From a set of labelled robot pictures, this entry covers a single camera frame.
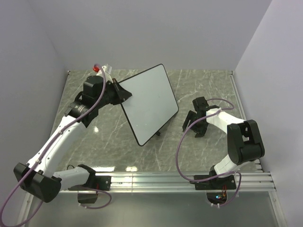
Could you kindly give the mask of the white whiteboard with black frame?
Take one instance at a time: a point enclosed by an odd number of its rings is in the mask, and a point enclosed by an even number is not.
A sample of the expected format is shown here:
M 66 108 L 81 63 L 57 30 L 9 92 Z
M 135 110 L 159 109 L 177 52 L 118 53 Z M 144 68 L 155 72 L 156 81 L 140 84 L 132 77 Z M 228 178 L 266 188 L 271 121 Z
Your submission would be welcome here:
M 132 96 L 121 107 L 139 146 L 144 146 L 179 111 L 163 64 L 119 82 Z

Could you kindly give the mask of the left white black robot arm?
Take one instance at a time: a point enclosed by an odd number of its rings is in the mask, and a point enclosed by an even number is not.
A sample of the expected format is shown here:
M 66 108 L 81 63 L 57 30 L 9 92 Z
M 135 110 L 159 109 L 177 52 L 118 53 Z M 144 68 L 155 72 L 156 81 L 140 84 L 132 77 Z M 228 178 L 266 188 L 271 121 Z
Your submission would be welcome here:
M 81 186 L 96 187 L 96 171 L 84 164 L 57 172 L 62 157 L 72 143 L 98 116 L 100 108 L 120 105 L 132 96 L 115 79 L 105 81 L 101 76 L 89 76 L 83 90 L 70 103 L 61 122 L 47 143 L 26 164 L 18 163 L 14 174 L 20 188 L 41 201 L 51 202 L 60 191 Z

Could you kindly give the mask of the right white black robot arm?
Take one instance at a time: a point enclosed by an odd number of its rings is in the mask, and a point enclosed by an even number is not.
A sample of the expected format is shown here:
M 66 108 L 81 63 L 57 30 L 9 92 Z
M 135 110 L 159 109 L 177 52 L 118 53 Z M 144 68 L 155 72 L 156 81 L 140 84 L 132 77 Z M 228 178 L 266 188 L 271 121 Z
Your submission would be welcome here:
M 195 180 L 184 176 L 180 171 L 178 160 L 176 159 L 177 171 L 184 179 L 192 183 L 209 181 L 212 188 L 220 189 L 225 185 L 225 177 L 236 173 L 241 166 L 246 165 L 248 162 L 263 157 L 265 148 L 258 124 L 255 120 L 236 118 L 226 113 L 224 108 L 219 108 L 215 105 L 204 108 L 200 113 L 201 115 L 189 111 L 187 114 L 182 125 L 184 134 L 180 139 L 177 150 L 180 149 L 186 133 L 201 123 L 203 133 L 206 132 L 209 124 L 226 133 L 228 154 L 219 163 L 213 166 L 209 177 L 205 179 Z

